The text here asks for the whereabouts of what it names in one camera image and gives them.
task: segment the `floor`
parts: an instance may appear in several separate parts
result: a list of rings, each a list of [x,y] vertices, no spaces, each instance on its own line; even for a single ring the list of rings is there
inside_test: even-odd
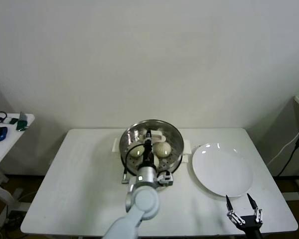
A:
[[[31,192],[36,192],[39,189],[39,186],[43,180],[43,177],[31,177],[31,176],[9,176],[9,182],[2,185],[3,188],[10,191],[11,193],[18,187],[24,189],[22,194],[26,195]],[[276,181],[278,187],[282,192],[295,192],[298,191],[298,187],[296,183],[291,180],[279,180]],[[28,195],[22,199],[23,202],[31,202],[35,196],[35,193]],[[293,212],[298,225],[299,225],[299,201],[288,202],[288,205]],[[4,208],[4,203],[0,201],[0,213]],[[4,227],[1,229],[2,238],[1,239],[21,239],[24,238],[24,235],[20,229],[15,229],[14,227]],[[45,236],[34,236],[28,235],[25,237],[26,239],[47,239]],[[265,236],[266,239],[299,239],[299,229],[296,232],[285,233],[285,234],[273,234]],[[218,239],[228,239],[228,237],[218,237]]]

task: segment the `white wall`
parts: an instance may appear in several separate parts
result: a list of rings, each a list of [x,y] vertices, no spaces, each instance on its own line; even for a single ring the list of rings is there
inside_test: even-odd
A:
[[[44,174],[71,128],[149,118],[259,144],[297,93],[299,0],[0,0],[0,109],[36,115],[8,173]]]

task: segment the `egg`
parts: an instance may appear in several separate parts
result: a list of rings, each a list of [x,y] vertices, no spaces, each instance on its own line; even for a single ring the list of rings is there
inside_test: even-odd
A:
[[[171,153],[171,147],[169,143],[161,142],[154,146],[154,151],[159,158],[166,158]]]
[[[135,142],[130,144],[129,149],[133,148],[137,145],[140,145],[140,144],[141,144],[140,142],[135,141]],[[135,147],[134,149],[132,149],[130,151],[130,156],[132,156],[134,158],[137,158],[137,157],[140,157],[143,153],[144,153],[144,147],[143,147],[143,145],[140,145],[139,147]]]

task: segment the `plate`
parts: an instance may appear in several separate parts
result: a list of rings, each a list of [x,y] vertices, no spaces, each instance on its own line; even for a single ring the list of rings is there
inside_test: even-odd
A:
[[[248,163],[237,149],[227,144],[200,146],[193,155],[192,164],[198,180],[220,196],[242,196],[253,183]]]

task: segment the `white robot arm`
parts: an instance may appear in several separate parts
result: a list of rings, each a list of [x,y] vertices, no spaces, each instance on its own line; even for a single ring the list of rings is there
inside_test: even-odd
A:
[[[125,217],[117,219],[104,235],[104,239],[136,239],[142,220],[153,218],[159,208],[157,191],[141,186],[132,194],[132,207]]]
[[[104,239],[136,239],[141,221],[149,220],[158,213],[159,200],[156,188],[160,185],[171,185],[173,182],[172,174],[168,171],[156,177],[150,130],[147,132],[143,146],[145,148],[143,162],[139,167],[138,175],[129,181],[126,199],[128,213],[110,226]]]

